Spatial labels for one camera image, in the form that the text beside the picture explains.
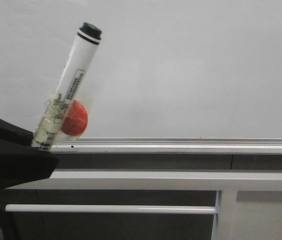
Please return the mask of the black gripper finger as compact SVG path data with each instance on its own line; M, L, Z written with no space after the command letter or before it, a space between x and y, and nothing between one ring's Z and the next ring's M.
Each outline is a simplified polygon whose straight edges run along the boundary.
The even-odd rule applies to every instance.
M58 162L49 152L0 139L0 190L48 179Z
M33 132L13 125L0 118L0 139L14 144L30 147L33 138Z

